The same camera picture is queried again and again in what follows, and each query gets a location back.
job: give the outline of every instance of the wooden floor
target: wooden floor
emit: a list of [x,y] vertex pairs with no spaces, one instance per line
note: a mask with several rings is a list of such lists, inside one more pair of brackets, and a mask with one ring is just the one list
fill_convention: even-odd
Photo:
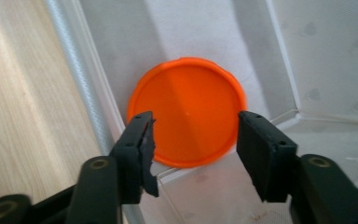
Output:
[[33,203],[74,184],[99,155],[42,0],[0,0],[0,196]]

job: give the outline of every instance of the round lid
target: round lid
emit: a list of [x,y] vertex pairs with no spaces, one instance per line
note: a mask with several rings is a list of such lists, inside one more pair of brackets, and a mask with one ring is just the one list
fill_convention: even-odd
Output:
[[238,113],[246,107],[240,83],[217,64],[200,58],[161,63],[133,92],[127,120],[152,111],[155,160],[186,168],[216,161],[235,143]]

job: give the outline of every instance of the orange lid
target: orange lid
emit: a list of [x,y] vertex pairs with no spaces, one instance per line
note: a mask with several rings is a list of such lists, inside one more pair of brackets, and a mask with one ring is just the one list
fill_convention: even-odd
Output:
[[217,64],[200,58],[161,63],[139,81],[127,121],[152,111],[155,160],[186,168],[216,161],[235,143],[237,114],[246,107],[240,83]]

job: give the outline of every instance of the orange plastic lid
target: orange plastic lid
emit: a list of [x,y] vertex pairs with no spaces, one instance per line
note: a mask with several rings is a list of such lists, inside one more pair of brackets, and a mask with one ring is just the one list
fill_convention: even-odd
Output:
[[240,83],[217,64],[200,58],[161,63],[139,81],[127,121],[152,111],[155,160],[186,168],[216,161],[235,143],[237,114],[246,109]]

